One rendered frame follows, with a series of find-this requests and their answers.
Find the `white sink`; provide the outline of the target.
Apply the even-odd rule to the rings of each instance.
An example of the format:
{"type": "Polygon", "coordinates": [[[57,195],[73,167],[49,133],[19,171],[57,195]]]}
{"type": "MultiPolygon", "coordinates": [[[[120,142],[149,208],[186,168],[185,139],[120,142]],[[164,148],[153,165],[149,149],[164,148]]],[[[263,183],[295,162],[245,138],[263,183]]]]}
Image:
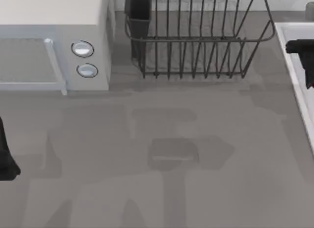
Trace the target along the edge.
{"type": "Polygon", "coordinates": [[[276,22],[275,29],[314,155],[314,88],[306,89],[305,74],[298,55],[286,53],[288,41],[314,39],[314,22],[276,22]]]}

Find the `black cutlery holder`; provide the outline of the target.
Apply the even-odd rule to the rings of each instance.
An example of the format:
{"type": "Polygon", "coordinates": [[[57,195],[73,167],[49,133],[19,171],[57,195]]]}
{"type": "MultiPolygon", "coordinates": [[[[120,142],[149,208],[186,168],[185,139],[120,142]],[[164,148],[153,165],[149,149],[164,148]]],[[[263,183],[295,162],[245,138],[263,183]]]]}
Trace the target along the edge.
{"type": "Polygon", "coordinates": [[[151,21],[152,0],[126,0],[125,15],[131,39],[131,58],[142,63],[151,21]]]}

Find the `small silver microwave knob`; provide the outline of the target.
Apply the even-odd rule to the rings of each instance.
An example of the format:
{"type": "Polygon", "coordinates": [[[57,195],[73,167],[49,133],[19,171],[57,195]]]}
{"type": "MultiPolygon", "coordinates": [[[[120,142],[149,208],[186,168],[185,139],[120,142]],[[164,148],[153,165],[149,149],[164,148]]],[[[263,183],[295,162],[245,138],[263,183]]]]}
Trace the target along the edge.
{"type": "Polygon", "coordinates": [[[98,75],[99,72],[98,68],[91,63],[78,65],[76,71],[83,78],[94,78],[98,75]]]}

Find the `large silver microwave knob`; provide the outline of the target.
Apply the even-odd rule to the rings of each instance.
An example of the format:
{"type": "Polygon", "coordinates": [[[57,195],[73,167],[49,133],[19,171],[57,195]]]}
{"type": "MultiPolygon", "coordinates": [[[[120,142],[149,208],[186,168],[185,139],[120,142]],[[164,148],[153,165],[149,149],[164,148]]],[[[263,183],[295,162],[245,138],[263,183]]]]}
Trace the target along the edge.
{"type": "Polygon", "coordinates": [[[81,40],[71,44],[71,51],[78,57],[87,58],[93,55],[94,47],[91,43],[81,40]]]}

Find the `pale microwave oven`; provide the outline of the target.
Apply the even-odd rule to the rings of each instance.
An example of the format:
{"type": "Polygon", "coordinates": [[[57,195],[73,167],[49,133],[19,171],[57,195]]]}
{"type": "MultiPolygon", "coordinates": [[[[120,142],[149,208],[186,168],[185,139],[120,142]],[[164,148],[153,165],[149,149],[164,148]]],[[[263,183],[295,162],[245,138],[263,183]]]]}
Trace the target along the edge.
{"type": "Polygon", "coordinates": [[[113,0],[0,0],[0,24],[56,26],[67,92],[109,89],[116,28],[113,0]],[[71,44],[81,40],[93,45],[92,56],[72,53],[71,44]],[[96,77],[77,73],[77,66],[85,63],[98,68],[96,77]]]}

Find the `microwave glass door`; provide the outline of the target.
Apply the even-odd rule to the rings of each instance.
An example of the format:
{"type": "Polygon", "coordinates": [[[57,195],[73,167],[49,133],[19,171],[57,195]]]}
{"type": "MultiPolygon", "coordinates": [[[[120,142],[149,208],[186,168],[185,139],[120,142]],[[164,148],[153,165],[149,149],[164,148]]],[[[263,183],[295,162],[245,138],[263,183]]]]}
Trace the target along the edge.
{"type": "Polygon", "coordinates": [[[0,91],[60,91],[43,41],[53,40],[66,81],[59,37],[54,25],[0,24],[0,91]]]}

